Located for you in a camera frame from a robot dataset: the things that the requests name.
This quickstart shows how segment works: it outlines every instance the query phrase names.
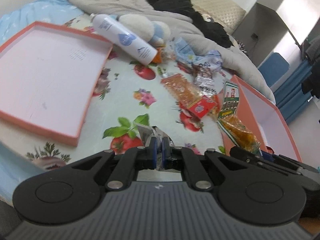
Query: stuffed toy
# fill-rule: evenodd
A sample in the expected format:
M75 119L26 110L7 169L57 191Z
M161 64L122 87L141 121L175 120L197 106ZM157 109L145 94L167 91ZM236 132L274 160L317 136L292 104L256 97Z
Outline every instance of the stuffed toy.
M170 39L170 28L164 22L150 21L147 17L139 14L110 16L153 47L164 47Z

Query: snack package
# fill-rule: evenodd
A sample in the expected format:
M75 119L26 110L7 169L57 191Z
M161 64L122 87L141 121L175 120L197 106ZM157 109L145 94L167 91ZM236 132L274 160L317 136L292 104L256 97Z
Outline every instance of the snack package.
M174 74L161 80L161 83L188 111L201 119L217 103L202 93L181 74Z
M219 112L219 100L212 78L212 71L210 68L194 65L193 76L195 78L193 84L200 90L202 95L207 96L216 102L215 107L209 113L209 116L216 122L216 116Z
M220 52L211 50L205 56L197 56L189 44L182 38L176 38L173 49L175 51L176 60L187 67L204 66L212 72L219 72L223 63Z
M171 48L169 44L167 44L166 47L159 47L156 50L157 54L152 60L152 62L154 63L166 63L170 60L176 59L174 50Z
M238 86L230 81L226 81L223 95L222 107L218 114L217 123L219 127L236 146L258 154L260 142L236 116L236 109L239 104Z
M165 132L163 132L161 129L159 129L156 126L151 127L151 126L146 126L139 123L136 123L136 126L138 128L138 132L140 134L140 138L144 146L148 147L150 145L151 138L156 137L157 145L158 145L157 155L156 155L156 170L165 171L165 169L162 166L162 152L163 152L162 140L164 137L167 137L171 147L174 146L173 141Z

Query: light blue sheet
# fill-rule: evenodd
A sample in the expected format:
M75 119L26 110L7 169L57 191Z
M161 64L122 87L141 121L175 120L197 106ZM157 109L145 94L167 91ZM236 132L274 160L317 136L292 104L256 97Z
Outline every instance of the light blue sheet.
M35 21L62 25L83 12L67 0L37 0L0 19L0 45ZM0 198L12 203L17 185L44 172L0 143Z
M37 0L0 19L0 45L35 21L62 25L83 14L68 0Z

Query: spray bottle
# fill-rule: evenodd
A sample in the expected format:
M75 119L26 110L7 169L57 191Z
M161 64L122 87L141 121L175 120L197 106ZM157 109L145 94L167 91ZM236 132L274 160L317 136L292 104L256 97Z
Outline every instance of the spray bottle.
M110 16L91 14L90 17L93 28L99 35L118 45L143 65L148 65L155 58L155 48Z

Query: gray blanket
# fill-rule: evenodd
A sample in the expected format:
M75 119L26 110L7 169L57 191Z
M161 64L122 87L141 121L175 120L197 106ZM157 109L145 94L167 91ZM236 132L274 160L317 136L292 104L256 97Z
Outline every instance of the gray blanket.
M224 68L237 71L245 82L275 103L271 89L250 59L236 47L226 49L214 41L206 39L201 31L192 24L189 17L171 12L155 11L146 0L69 0L69 2L88 14L105 13L119 16L142 14L151 21L165 22L171 31L178 33L197 55L202 56L210 50L218 50L222 56Z

